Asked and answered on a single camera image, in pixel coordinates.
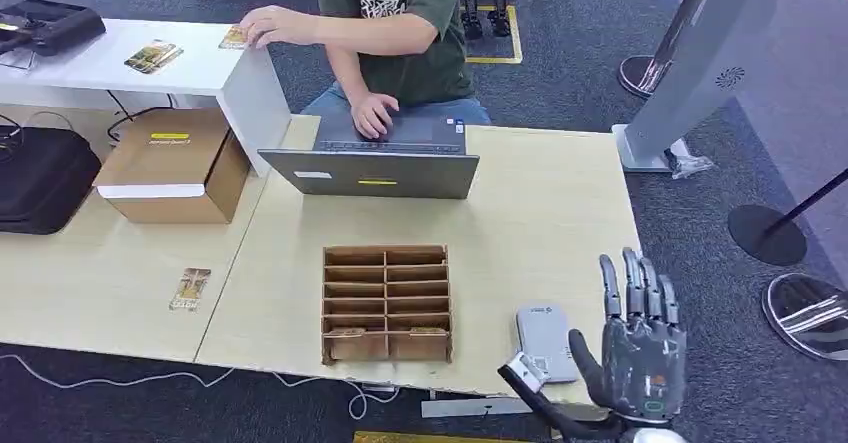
card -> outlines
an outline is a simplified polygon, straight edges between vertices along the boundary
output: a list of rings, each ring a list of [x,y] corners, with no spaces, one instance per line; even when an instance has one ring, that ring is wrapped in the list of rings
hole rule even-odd
[[[153,40],[152,43],[131,56],[124,64],[145,75],[149,75],[173,61],[182,52],[182,48],[173,43]]]
[[[231,26],[227,35],[218,45],[218,48],[223,50],[243,50],[245,47],[247,47],[247,35],[241,31],[238,25]]]
[[[203,288],[209,282],[209,276],[212,270],[200,268],[186,268],[183,272],[183,277],[180,278],[180,286],[177,288],[177,294],[171,300],[169,305],[172,310],[187,309],[188,311],[197,311],[197,305],[200,303],[200,296],[203,294]]]

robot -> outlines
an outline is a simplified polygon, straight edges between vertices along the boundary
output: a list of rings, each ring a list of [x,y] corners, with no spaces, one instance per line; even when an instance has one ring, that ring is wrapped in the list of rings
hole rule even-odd
[[[627,269],[626,319],[622,319],[615,267],[607,255],[600,258],[606,313],[602,364],[592,356],[580,331],[571,330],[568,335],[589,397],[610,410],[605,420],[577,422],[559,412],[541,393],[545,372],[521,352],[498,373],[564,438],[685,443],[671,429],[686,388],[686,332],[680,327],[674,288],[667,276],[657,277],[647,258],[639,258],[629,248],[622,255]]]
[[[506,4],[509,0],[495,0],[495,10],[489,12],[489,21],[495,36],[509,36],[512,31],[509,26],[509,17],[506,12]],[[483,37],[483,26],[480,24],[477,11],[477,0],[462,0],[465,10],[462,13],[462,25],[465,27],[465,37],[469,40],[477,40]]]

laptop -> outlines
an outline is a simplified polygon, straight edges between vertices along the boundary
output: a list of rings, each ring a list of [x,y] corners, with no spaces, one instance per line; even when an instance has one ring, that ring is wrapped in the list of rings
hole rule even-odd
[[[388,134],[377,139],[363,136],[349,113],[321,119],[315,151],[365,151],[379,153],[465,154],[465,124],[453,118],[392,118]]]
[[[341,128],[344,121],[352,132]],[[324,122],[331,129],[324,128]],[[480,157],[465,154],[464,125],[457,133],[456,124],[445,119],[395,121],[387,137],[369,141],[357,136],[350,117],[324,118],[317,150],[259,150],[259,154],[308,195],[465,199]],[[445,130],[447,126],[453,133]]]

white paper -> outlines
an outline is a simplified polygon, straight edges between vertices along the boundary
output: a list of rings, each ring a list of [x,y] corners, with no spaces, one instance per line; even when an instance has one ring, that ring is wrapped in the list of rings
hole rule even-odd
[[[124,198],[194,198],[203,196],[206,187],[199,184],[171,185],[104,185],[98,186],[97,192],[103,198],[112,200]]]
[[[295,171],[294,176],[298,178],[320,178],[325,180],[331,180],[333,178],[333,175],[323,171]]]

gray phone case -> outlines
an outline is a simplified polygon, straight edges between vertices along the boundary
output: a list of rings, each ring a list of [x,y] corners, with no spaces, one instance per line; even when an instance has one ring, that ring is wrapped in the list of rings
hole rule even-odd
[[[549,382],[571,382],[578,378],[577,366],[568,347],[568,320],[553,305],[518,310],[518,337],[521,351],[533,364],[550,375]]]

